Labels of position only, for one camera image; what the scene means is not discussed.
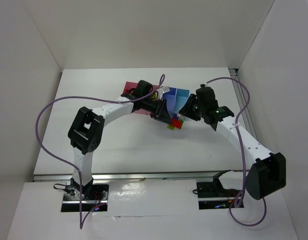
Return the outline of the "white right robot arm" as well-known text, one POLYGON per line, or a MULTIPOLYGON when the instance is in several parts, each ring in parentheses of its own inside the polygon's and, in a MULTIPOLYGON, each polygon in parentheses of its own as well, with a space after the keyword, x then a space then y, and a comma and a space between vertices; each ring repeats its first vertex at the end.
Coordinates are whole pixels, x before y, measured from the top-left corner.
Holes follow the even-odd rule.
POLYGON ((201 85, 191 94, 179 114, 194 121, 203 120, 222 135, 242 156, 241 194, 260 200, 286 186, 286 158, 262 146, 238 121, 228 107, 219 106, 214 90, 201 85))

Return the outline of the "large red lego brick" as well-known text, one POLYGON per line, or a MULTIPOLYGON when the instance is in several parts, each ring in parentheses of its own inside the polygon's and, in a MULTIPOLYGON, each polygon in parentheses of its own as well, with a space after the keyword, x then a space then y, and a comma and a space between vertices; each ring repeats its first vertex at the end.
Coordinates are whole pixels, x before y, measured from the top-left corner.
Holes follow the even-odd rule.
POLYGON ((182 129, 184 121, 180 119, 172 119, 172 126, 177 129, 182 129))

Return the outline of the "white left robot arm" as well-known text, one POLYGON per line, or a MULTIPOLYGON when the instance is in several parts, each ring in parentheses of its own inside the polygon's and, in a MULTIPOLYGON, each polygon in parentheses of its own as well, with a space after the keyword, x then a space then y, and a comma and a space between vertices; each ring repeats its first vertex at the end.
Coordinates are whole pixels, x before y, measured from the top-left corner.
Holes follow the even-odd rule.
POLYGON ((71 186, 87 197, 93 185, 92 158, 101 143, 103 129, 114 120, 138 110, 145 110, 150 117, 172 124, 167 110, 167 101, 157 98, 153 85, 140 80, 137 86, 114 102, 89 109, 81 107, 69 129, 68 137, 74 150, 74 165, 77 167, 71 178, 71 186))

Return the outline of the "green lego plate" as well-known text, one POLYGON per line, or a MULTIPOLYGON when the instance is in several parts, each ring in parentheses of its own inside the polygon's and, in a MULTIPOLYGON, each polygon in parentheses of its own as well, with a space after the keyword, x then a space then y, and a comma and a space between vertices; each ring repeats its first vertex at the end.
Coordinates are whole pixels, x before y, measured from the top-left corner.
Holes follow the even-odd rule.
MULTIPOLYGON (((178 118, 177 115, 174 114, 173 117, 172 117, 172 119, 181 119, 181 118, 178 118)), ((178 128, 174 128, 174 127, 172 126, 172 124, 169 124, 169 125, 167 126, 167 128, 170 129, 170 130, 178 129, 178 128)))

